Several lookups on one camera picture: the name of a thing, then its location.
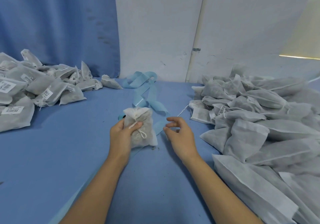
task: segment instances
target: blue curtain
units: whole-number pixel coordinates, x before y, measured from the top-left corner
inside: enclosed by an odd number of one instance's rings
[[[0,52],[22,60],[24,48],[44,64],[83,60],[93,76],[119,76],[116,1],[0,0]]]

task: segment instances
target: blue tablecloth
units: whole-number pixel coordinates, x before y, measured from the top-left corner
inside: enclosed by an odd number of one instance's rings
[[[199,84],[156,82],[158,101],[178,115]],[[45,224],[104,161],[109,130],[123,109],[132,107],[133,89],[85,92],[87,100],[36,109],[30,127],[0,133],[0,223]],[[199,135],[213,125],[181,116],[192,128],[197,149],[213,166],[218,151]],[[154,122],[164,118],[153,114]],[[106,223],[212,223],[191,175],[164,133],[158,147],[143,148],[124,169]]]

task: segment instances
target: right hand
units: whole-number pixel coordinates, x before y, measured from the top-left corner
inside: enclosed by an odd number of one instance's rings
[[[188,160],[200,157],[196,148],[195,138],[188,124],[181,117],[168,117],[167,121],[171,121],[163,128],[168,139],[171,141],[174,152],[182,160],[184,164]],[[174,132],[170,127],[179,127]]]

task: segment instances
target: left hand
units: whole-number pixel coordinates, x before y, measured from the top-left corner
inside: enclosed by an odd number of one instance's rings
[[[124,128],[125,120],[122,119],[110,129],[110,149],[108,154],[109,160],[115,160],[124,168],[128,161],[131,152],[131,134],[140,129],[143,125],[138,122],[131,129],[129,126]]]

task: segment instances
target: barcode label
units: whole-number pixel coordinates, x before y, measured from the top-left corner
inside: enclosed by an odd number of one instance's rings
[[[50,96],[53,94],[53,92],[51,92],[50,90],[49,90],[49,88],[47,88],[42,94],[41,94],[41,96],[44,98],[44,99],[48,99],[48,98],[50,98]]]
[[[11,114],[20,114],[24,106],[14,106],[14,107],[5,107],[1,114],[2,115],[11,115]]]
[[[31,82],[32,82],[32,78],[30,78],[28,75],[26,75],[26,74],[22,74],[21,75],[21,79],[23,80],[23,81],[25,81],[27,84],[30,84]]]
[[[71,87],[71,86],[67,86],[66,89],[68,89],[69,92],[75,92],[75,91],[76,91],[76,90],[75,90],[73,87]]]
[[[11,89],[14,88],[15,85],[16,85],[15,83],[11,83],[6,80],[3,80],[0,82],[0,92],[8,93],[10,92]]]

